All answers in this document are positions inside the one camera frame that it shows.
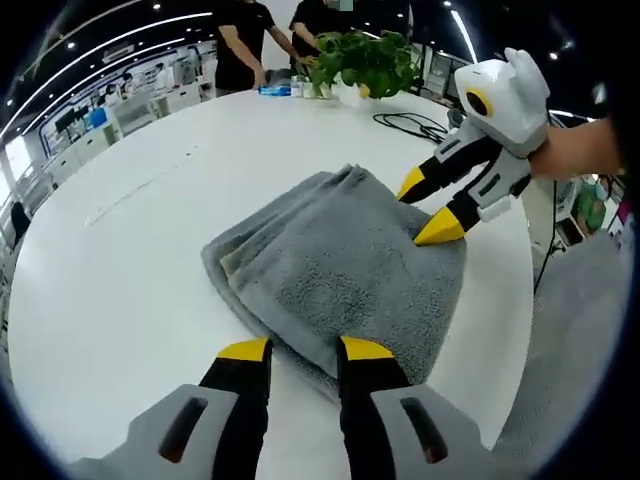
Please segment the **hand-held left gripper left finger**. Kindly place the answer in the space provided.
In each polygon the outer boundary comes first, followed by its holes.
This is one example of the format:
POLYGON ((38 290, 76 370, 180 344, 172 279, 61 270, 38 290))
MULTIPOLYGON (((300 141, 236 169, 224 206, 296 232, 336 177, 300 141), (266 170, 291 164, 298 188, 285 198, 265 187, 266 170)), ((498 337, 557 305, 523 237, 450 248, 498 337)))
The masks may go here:
POLYGON ((221 350, 200 383, 176 388, 129 426, 127 479, 253 479, 268 425, 272 342, 221 350))

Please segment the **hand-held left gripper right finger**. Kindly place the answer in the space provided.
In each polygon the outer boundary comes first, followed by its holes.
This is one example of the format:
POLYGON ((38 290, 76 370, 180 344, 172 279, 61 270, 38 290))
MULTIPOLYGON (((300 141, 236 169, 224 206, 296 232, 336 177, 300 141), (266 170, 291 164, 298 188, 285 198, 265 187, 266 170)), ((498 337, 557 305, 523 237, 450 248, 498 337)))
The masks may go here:
POLYGON ((353 479, 493 477, 476 423, 427 385, 412 385, 391 350, 342 336, 336 355, 353 479))

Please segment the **person's right hand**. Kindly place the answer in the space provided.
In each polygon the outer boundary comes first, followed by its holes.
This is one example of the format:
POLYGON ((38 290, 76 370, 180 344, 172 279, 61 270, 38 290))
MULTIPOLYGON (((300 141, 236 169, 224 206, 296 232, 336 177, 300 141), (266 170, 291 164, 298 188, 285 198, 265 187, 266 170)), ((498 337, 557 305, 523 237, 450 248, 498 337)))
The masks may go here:
POLYGON ((591 124, 572 128, 549 125, 546 140, 529 155, 534 178, 567 180, 595 173, 589 148, 591 124))

